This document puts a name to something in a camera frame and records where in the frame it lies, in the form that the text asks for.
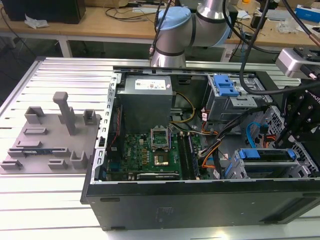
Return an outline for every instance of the workbench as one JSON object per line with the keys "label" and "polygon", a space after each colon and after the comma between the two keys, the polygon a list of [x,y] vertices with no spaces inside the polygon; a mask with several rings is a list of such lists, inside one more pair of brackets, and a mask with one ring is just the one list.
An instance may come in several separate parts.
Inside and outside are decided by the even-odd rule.
{"label": "workbench", "polygon": [[[249,14],[253,14],[260,4],[254,0],[249,4],[238,3],[237,7],[246,10]],[[60,44],[62,55],[65,58],[72,57],[72,51],[69,41],[93,41],[93,42],[118,42],[118,43],[138,43],[151,44],[155,37],[154,24],[147,20],[137,22],[123,22],[105,15],[103,7],[87,7],[86,13],[79,24],[64,24],[58,22],[49,22],[49,27],[33,29],[24,22],[10,21],[9,17],[4,16],[11,28],[21,38],[32,39],[52,39],[57,40]],[[123,13],[128,11],[127,8],[120,9]],[[141,15],[140,12],[127,12],[118,14],[117,17],[125,18]],[[155,19],[155,14],[148,16],[150,20]],[[250,25],[250,20],[243,19],[242,22]],[[277,32],[276,25],[278,22],[267,20],[261,30],[255,45],[268,50],[281,50],[283,47],[294,47],[296,45],[313,46],[314,43],[303,32],[296,34],[281,34]],[[14,46],[10,38],[15,35],[10,32],[4,20],[0,17],[0,36],[7,37],[7,41]],[[239,43],[239,38],[233,33],[225,44],[221,62],[228,62],[233,50]]]}
{"label": "workbench", "polygon": [[[56,91],[68,92],[74,113],[95,109],[102,114],[113,66],[148,66],[147,60],[45,58],[36,60],[0,107],[0,159],[5,159],[26,119],[29,106],[59,113],[52,102]],[[240,63],[187,62],[189,68],[230,69]],[[296,86],[274,64],[248,63],[246,70],[267,71],[280,88]],[[80,203],[84,174],[0,175],[0,239],[319,239],[320,206],[287,225],[231,226],[104,232],[90,205]]]}

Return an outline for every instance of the black computer case side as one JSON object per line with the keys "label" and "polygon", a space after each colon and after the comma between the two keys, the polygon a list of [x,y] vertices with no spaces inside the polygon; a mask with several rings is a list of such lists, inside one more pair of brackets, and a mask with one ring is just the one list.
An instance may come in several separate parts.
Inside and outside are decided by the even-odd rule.
{"label": "black computer case side", "polygon": [[2,0],[11,21],[36,20],[78,24],[85,15],[85,0]]}
{"label": "black computer case side", "polygon": [[287,224],[320,204],[320,181],[90,184],[86,197],[104,231]]}

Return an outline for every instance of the metal table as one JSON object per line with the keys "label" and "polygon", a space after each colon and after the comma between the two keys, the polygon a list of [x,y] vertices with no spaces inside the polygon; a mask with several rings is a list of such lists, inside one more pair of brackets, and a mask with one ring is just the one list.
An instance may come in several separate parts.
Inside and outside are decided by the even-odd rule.
{"label": "metal table", "polygon": [[[75,113],[102,113],[113,66],[148,66],[146,60],[46,58],[33,63],[0,108],[0,159],[25,123],[29,106],[57,113],[55,91],[67,91]],[[188,67],[239,70],[239,63],[188,62]],[[267,71],[275,83],[299,84],[273,64],[248,64],[247,70]],[[320,206],[287,225],[231,226],[104,232],[89,205],[81,205],[84,174],[1,175],[0,239],[320,239]]]}

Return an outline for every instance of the power supply label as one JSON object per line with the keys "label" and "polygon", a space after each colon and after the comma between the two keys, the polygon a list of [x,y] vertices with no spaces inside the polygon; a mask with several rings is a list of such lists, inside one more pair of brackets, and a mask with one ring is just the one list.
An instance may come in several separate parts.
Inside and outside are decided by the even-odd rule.
{"label": "power supply label", "polygon": [[166,81],[159,79],[137,79],[134,88],[136,90],[166,90]]}

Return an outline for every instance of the blue plastic latch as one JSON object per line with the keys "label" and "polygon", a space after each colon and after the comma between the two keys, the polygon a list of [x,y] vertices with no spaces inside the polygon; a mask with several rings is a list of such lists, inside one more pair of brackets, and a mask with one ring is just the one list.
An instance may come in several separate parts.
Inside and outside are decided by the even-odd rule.
{"label": "blue plastic latch", "polygon": [[258,150],[254,148],[241,149],[239,151],[239,155],[241,159],[259,159],[260,158]]}
{"label": "blue plastic latch", "polygon": [[239,92],[236,91],[234,83],[230,81],[227,75],[214,75],[214,85],[219,90],[219,95],[223,97],[237,97]]}
{"label": "blue plastic latch", "polygon": [[288,154],[289,154],[289,156],[290,156],[290,158],[292,158],[293,160],[295,160],[296,159],[296,154],[295,154],[295,151],[293,151],[292,149],[288,149]]}

